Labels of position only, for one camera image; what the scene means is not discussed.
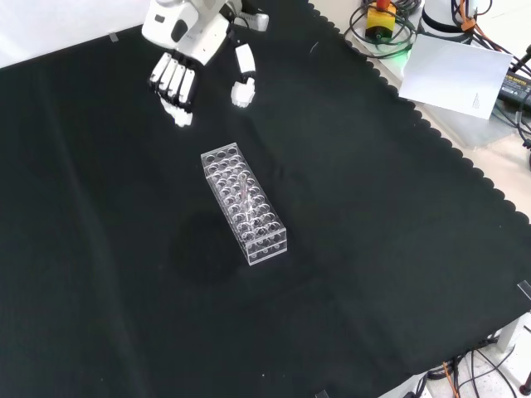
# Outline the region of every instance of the black tablecloth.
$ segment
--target black tablecloth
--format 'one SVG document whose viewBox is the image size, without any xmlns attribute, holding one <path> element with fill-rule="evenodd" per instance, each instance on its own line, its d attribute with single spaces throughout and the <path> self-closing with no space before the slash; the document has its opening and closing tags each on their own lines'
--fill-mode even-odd
<svg viewBox="0 0 531 398">
<path fill-rule="evenodd" d="M 0 70 L 1 396 L 376 397 L 528 308 L 527 218 L 304 0 L 260 5 L 255 102 L 227 49 L 190 129 L 138 28 Z M 289 230 L 254 267 L 200 163 L 233 142 Z"/>
</svg>

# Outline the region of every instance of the orange cable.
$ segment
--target orange cable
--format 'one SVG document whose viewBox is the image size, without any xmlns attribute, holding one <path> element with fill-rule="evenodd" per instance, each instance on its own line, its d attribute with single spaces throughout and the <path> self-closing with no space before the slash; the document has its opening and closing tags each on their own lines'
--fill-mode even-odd
<svg viewBox="0 0 531 398">
<path fill-rule="evenodd" d="M 463 31 L 467 31 L 467 30 L 472 28 L 472 29 L 475 29 L 480 34 L 480 36 L 484 37 L 485 39 L 490 40 L 489 37 L 487 35 L 485 35 L 485 33 L 481 30 L 481 28 L 477 24 L 476 20 L 474 18 L 468 18 L 466 16 L 465 0 L 460 0 L 459 11 L 460 11 L 460 14 L 461 14 L 461 19 L 463 20 L 463 24 L 461 25 L 461 29 Z M 501 51 L 497 46 L 493 45 L 493 47 L 495 48 L 495 50 Z"/>
<path fill-rule="evenodd" d="M 455 398 L 459 398 L 459 394 L 457 394 L 457 391 L 455 390 L 454 383 L 451 382 L 450 374 L 448 373 L 448 368 L 446 367 L 446 362 L 442 362 L 442 367 L 445 368 L 446 379 L 448 379 L 448 382 L 450 383 L 451 389 L 454 391 L 454 397 Z"/>
</svg>

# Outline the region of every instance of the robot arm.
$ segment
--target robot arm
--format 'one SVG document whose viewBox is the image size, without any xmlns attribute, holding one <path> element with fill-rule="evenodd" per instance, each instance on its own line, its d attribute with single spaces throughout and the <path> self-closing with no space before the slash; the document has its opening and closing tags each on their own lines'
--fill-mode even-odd
<svg viewBox="0 0 531 398">
<path fill-rule="evenodd" d="M 161 97 L 175 123 L 192 122 L 197 73 L 218 52 L 231 32 L 231 24 L 265 31 L 269 17 L 252 8 L 247 0 L 151 0 L 142 33 L 152 43 L 173 51 L 165 53 L 149 77 L 150 87 Z M 255 95 L 256 67 L 249 45 L 234 41 L 241 81 L 231 93 L 233 104 L 247 107 Z"/>
</svg>

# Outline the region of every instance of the white paper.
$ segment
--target white paper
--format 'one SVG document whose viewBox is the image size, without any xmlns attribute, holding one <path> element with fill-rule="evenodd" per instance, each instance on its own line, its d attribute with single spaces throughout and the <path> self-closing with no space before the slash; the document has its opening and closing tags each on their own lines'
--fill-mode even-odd
<svg viewBox="0 0 531 398">
<path fill-rule="evenodd" d="M 512 56 L 419 35 L 400 96 L 488 119 Z"/>
</svg>

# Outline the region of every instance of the white wall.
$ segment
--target white wall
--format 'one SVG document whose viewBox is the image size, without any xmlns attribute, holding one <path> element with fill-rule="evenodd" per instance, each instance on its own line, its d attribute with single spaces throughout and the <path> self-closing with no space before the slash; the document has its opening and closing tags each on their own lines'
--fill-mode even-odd
<svg viewBox="0 0 531 398">
<path fill-rule="evenodd" d="M 0 0 L 0 68 L 144 23 L 149 0 Z"/>
</svg>

